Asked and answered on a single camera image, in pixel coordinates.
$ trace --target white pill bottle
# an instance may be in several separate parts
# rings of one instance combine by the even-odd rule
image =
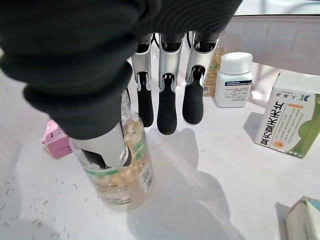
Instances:
[[[214,94],[218,107],[241,108],[246,105],[253,80],[250,72],[252,60],[252,54],[247,52],[222,56]]]

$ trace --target small box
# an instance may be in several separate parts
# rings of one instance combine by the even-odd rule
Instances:
[[[320,76],[281,71],[254,142],[303,159],[319,132]]]
[[[304,196],[285,219],[288,240],[320,240],[320,202]]]
[[[69,145],[69,137],[52,119],[47,123],[42,144],[55,159],[59,159],[72,153],[72,149]]]

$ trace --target barcode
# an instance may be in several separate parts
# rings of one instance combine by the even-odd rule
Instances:
[[[149,177],[151,175],[149,166],[145,168],[145,172],[142,174],[143,182],[147,182],[149,180]]]
[[[149,164],[147,164],[147,166],[145,166],[145,168],[142,170],[141,174],[140,174],[140,182],[144,188],[145,192],[148,192],[151,183],[153,180],[153,176],[152,176],[152,170]]]
[[[148,180],[148,182],[146,183],[146,187],[147,187],[147,189],[149,189],[150,188],[150,185],[151,185],[151,183],[152,183],[152,176],[150,176],[150,178],[149,178],[149,180]]]
[[[209,89],[210,89],[209,86],[204,86],[203,91],[204,91],[205,93],[208,93],[208,92],[209,92]]]

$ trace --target black sleeve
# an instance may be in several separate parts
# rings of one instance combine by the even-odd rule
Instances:
[[[136,51],[130,28],[158,0],[25,0],[0,3],[0,67],[26,82],[24,97],[72,138],[91,139],[121,119]]]

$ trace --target black knit fabric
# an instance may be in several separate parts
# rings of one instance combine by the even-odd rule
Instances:
[[[0,67],[24,96],[75,139],[110,131],[137,39],[153,32],[220,32],[241,0],[24,0],[0,2]]]

